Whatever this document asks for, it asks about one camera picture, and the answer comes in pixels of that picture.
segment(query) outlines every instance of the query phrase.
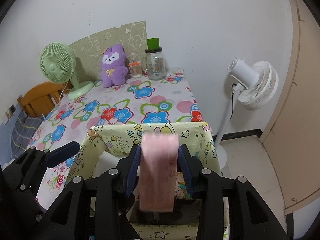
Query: fan grille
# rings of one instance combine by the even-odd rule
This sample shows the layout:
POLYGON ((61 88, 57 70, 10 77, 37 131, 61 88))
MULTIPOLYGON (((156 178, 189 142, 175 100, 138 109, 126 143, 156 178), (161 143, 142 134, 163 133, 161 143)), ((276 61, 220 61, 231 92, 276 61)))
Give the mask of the fan grille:
POLYGON ((41 54, 40 68, 51 82, 64 83, 74 71, 74 53, 69 46, 60 43, 49 44, 41 54))
POLYGON ((259 73, 259 80, 252 88, 243 90, 238 98, 248 110, 264 106, 278 87, 278 74, 267 61, 257 62, 252 68, 259 73))

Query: purple plush toy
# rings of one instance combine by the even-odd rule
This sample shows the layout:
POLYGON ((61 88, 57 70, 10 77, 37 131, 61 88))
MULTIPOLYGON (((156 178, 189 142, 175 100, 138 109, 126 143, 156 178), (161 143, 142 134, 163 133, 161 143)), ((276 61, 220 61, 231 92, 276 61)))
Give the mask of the purple plush toy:
POLYGON ((125 83, 125 76, 128 69, 124 65, 125 52, 121 44, 115 44, 108 48, 102 55, 100 63, 100 78, 104 88, 113 85, 120 86, 125 83))

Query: glass jar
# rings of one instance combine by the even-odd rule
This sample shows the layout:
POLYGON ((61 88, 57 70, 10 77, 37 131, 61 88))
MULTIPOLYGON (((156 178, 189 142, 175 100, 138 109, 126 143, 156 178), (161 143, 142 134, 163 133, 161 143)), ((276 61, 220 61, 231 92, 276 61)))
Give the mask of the glass jar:
POLYGON ((129 63, 129 69, 131 76, 133 78, 139 78, 142 76, 141 64, 138 61, 133 61, 129 63))
POLYGON ((166 69, 162 48, 146 49, 143 71, 148 73, 150 80, 161 80, 165 78, 166 69))

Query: star pattern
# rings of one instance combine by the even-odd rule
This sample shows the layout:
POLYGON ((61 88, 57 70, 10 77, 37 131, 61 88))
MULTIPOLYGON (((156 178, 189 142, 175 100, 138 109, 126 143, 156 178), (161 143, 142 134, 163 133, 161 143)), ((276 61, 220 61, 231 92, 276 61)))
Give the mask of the star pattern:
POLYGON ((165 233, 164 231, 155 232, 155 238, 165 239, 165 236, 168 235, 168 234, 169 234, 169 233, 165 233))
POLYGON ((182 132, 181 137, 187 138, 190 135, 189 130, 186 130, 185 132, 182 132))

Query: yellow bow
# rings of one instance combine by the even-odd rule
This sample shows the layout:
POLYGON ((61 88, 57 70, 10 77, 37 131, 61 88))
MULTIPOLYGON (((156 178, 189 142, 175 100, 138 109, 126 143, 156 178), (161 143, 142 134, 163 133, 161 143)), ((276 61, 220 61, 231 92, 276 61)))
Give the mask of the yellow bow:
POLYGON ((108 76, 112 76, 113 75, 113 71, 115 71, 114 68, 110 69, 110 70, 106 70, 106 72, 108 73, 108 76))

